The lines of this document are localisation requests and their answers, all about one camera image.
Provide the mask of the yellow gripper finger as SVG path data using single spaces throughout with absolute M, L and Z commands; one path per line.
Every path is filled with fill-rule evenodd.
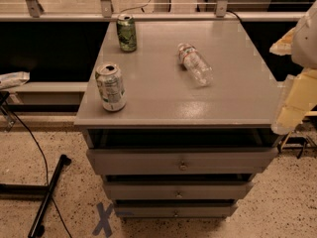
M 292 41 L 294 36 L 295 29 L 290 29 L 285 33 L 277 42 L 275 42 L 270 48 L 269 51 L 278 56 L 290 55 L 292 51 Z
M 289 75 L 282 85 L 271 130 L 278 135 L 292 132 L 317 105 L 317 70 L 304 68 Z

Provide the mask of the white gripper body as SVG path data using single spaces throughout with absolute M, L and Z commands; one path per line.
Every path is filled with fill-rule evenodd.
M 291 58 L 303 67 L 317 68 L 317 1 L 296 24 Z

